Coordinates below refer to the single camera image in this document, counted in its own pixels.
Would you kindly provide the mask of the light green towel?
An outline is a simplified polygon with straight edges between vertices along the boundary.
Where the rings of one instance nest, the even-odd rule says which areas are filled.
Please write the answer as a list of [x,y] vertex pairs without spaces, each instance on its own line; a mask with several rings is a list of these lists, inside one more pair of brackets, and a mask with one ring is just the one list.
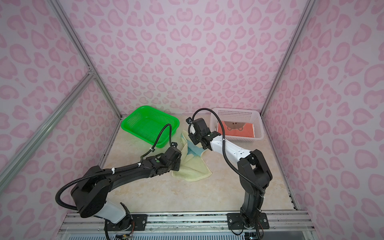
[[171,171],[172,177],[187,182],[196,182],[210,177],[212,172],[203,159],[206,150],[203,149],[202,145],[194,145],[185,130],[181,135],[181,145],[180,168],[178,171]]

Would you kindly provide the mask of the red brown towel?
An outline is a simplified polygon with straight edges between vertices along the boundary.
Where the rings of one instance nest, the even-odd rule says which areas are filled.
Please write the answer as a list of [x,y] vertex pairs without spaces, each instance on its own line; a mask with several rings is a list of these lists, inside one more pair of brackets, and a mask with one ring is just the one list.
[[251,123],[229,122],[224,121],[223,127],[226,136],[254,138],[254,125]]

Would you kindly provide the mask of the green plastic basket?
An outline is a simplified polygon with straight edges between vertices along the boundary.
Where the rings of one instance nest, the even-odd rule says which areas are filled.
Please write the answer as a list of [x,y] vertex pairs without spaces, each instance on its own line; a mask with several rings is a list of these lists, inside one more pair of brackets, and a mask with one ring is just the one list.
[[[167,124],[172,126],[172,133],[165,129],[159,137],[159,133]],[[169,143],[169,135],[174,135],[180,125],[180,121],[165,112],[150,106],[142,106],[127,116],[121,123],[122,130],[153,145],[163,148]]]

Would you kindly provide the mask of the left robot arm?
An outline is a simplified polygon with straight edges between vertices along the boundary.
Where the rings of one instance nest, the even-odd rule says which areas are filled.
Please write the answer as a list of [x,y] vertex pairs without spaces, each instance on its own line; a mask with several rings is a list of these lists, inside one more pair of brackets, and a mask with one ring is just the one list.
[[128,166],[101,169],[90,168],[71,190],[76,209],[82,218],[98,217],[127,229],[133,217],[123,203],[108,199],[112,190],[131,182],[178,171],[182,152],[176,147],[169,147],[165,153],[147,157],[139,163]]

